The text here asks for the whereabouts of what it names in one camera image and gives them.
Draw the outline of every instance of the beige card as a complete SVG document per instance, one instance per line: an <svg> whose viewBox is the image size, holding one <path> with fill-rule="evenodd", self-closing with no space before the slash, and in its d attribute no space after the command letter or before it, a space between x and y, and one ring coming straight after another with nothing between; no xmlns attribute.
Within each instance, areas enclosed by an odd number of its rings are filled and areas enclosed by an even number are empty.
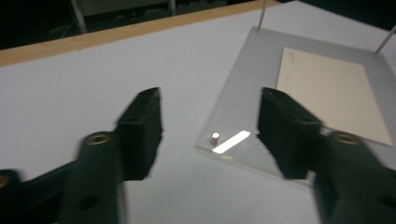
<svg viewBox="0 0 396 224"><path fill-rule="evenodd" d="M284 48L277 89L329 128L392 145L361 64Z"/></svg>

